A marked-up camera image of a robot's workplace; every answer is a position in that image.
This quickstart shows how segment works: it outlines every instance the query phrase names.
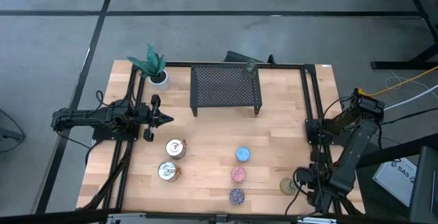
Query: wooden tabletop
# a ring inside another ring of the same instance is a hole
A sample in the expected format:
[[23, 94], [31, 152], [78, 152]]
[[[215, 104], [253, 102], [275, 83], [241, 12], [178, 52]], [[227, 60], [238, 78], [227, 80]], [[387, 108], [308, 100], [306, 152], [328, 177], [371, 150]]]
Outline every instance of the wooden tabletop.
[[[325, 109], [339, 98], [335, 78], [331, 66], [315, 67]], [[158, 94], [162, 99], [160, 110], [175, 120], [154, 130], [154, 142], [142, 138], [146, 126], [142, 127], [141, 139], [133, 146], [123, 210], [284, 214], [293, 196], [282, 194], [281, 179], [291, 177], [296, 167], [307, 167], [310, 163], [311, 147], [305, 134], [306, 109], [300, 71], [259, 69], [263, 105], [258, 116], [254, 115], [252, 107], [241, 107], [199, 108], [198, 117], [193, 117], [189, 103], [190, 67], [167, 67], [166, 70], [170, 88], [155, 91], [146, 81], [142, 101], [148, 103], [152, 94]], [[106, 103], [124, 97], [130, 72], [130, 62], [114, 62], [105, 93]], [[308, 82], [313, 115], [318, 117], [310, 76]], [[326, 117], [339, 112], [340, 105], [334, 105]], [[173, 160], [166, 154], [166, 143], [172, 138], [187, 141], [187, 153], [180, 160]], [[107, 179], [114, 145], [114, 141], [104, 141], [90, 153], [77, 207], [87, 204]], [[251, 151], [251, 159], [243, 163], [235, 158], [236, 150], [242, 146]], [[342, 148], [331, 146], [331, 151], [336, 160]], [[158, 177], [158, 166], [164, 161], [181, 167], [182, 176], [177, 181], [166, 182]], [[243, 183], [231, 180], [231, 170], [235, 166], [243, 166], [246, 170]], [[233, 188], [245, 192], [245, 202], [240, 206], [229, 201]], [[113, 189], [110, 206], [115, 205], [118, 181]], [[357, 182], [348, 198], [356, 208], [364, 211]], [[289, 214], [313, 211], [306, 196], [300, 194]]]

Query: silver can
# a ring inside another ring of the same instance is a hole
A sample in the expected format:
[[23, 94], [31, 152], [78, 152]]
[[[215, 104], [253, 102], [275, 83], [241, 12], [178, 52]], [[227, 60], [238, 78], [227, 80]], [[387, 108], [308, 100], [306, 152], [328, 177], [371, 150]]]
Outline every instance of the silver can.
[[169, 142], [167, 142], [166, 145], [166, 152], [168, 155], [170, 155], [173, 159], [181, 159], [185, 155], [185, 139], [172, 139]]
[[179, 166], [172, 162], [163, 162], [158, 167], [158, 176], [167, 182], [173, 182], [181, 175], [181, 169]]

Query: metal mesh platform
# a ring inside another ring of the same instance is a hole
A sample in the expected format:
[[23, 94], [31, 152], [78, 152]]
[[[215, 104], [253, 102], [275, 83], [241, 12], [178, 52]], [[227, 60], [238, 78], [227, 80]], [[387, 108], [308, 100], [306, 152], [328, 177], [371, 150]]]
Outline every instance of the metal mesh platform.
[[205, 64], [192, 66], [190, 107], [197, 108], [254, 106], [261, 107], [259, 73], [252, 79], [242, 74], [244, 64]]

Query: gray floor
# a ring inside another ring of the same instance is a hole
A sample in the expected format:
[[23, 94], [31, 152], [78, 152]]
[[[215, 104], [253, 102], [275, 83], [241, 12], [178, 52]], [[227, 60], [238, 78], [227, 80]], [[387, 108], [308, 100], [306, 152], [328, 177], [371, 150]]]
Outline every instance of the gray floor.
[[[421, 0], [438, 22], [438, 0]], [[103, 0], [0, 0], [0, 10], [100, 10]], [[414, 10], [411, 0], [112, 0], [110, 10]], [[28, 137], [0, 154], [0, 215], [32, 210], [55, 143], [51, 114], [68, 105], [85, 58], [96, 17], [0, 16], [0, 108], [22, 125]], [[113, 60], [143, 58], [145, 44], [168, 60], [222, 61], [228, 50], [277, 62], [332, 64], [339, 95], [353, 88], [385, 87], [389, 71], [372, 71], [373, 60], [408, 60], [432, 38], [423, 21], [388, 18], [304, 18], [257, 16], [107, 17], [79, 108], [95, 108], [96, 90], [105, 90]], [[420, 71], [395, 71], [412, 77]], [[419, 81], [437, 84], [437, 73]], [[407, 84], [382, 96], [387, 105], [425, 90]], [[436, 107], [432, 94], [388, 111], [386, 120]], [[436, 113], [388, 125], [384, 136], [405, 142], [438, 131]], [[7, 120], [0, 117], [1, 123]], [[71, 138], [90, 142], [91, 129]], [[0, 150], [13, 142], [0, 144]], [[392, 146], [386, 142], [384, 147]], [[73, 210], [84, 171], [84, 148], [68, 144], [48, 211]]]

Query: green plant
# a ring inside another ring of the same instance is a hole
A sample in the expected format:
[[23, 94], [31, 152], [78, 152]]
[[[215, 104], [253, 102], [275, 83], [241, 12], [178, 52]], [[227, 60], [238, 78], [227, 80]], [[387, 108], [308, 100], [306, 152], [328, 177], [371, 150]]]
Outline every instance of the green plant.
[[166, 67], [164, 55], [159, 58], [149, 43], [146, 50], [146, 61], [137, 60], [134, 57], [127, 58], [130, 62], [132, 62], [132, 64], [135, 64], [138, 68], [140, 68], [142, 71], [142, 76], [144, 77], [159, 77], [162, 74], [164, 67]]

